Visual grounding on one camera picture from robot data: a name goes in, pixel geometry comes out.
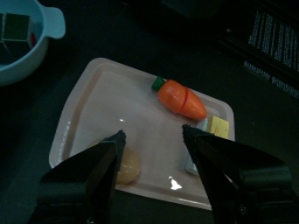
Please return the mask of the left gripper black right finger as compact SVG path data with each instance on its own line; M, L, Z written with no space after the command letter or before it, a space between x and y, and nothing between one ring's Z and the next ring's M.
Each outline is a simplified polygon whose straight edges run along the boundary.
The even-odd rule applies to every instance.
M299 224L299 195L285 162L242 143L182 126L215 224Z

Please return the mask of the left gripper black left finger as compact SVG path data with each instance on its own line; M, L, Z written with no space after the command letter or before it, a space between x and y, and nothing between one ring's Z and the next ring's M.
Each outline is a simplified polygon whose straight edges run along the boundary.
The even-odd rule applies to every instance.
M108 224L126 141L120 130L47 172L28 224Z

